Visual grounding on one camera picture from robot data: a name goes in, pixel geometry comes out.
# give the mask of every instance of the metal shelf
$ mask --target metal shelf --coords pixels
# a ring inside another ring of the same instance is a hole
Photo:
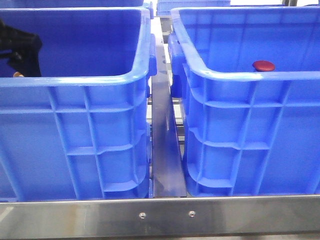
[[[159,17],[152,31],[158,67],[152,78],[154,198],[0,203],[0,239],[319,239],[320,195],[186,197]],[[314,234],[280,235],[295,233]]]

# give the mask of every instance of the red button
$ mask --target red button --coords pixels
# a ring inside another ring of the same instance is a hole
[[[271,72],[276,69],[276,66],[272,62],[265,60],[255,61],[253,67],[258,72]]]

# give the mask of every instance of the bolt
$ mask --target bolt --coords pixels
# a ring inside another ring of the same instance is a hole
[[[140,212],[139,213],[139,218],[145,219],[147,217],[147,214],[145,212]]]
[[[194,218],[196,216],[196,212],[195,211],[190,211],[188,213],[188,215],[189,215],[190,218]]]

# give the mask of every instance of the blue plastic crate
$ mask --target blue plastic crate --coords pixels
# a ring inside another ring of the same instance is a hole
[[[320,7],[171,11],[193,196],[320,193]],[[273,72],[255,72],[268,60]]]
[[[169,16],[170,10],[185,7],[227,7],[231,0],[158,0],[157,16]]]
[[[0,61],[0,201],[148,196],[146,76],[157,72],[149,11],[0,9],[0,16],[42,40],[42,77],[12,78]]]
[[[154,17],[150,0],[1,0],[0,9],[13,8],[80,8],[80,7],[143,7]]]

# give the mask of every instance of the black object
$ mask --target black object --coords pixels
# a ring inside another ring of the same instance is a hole
[[[39,51],[42,42],[37,34],[7,26],[0,19],[0,59],[9,58],[7,64],[25,77],[41,77]]]

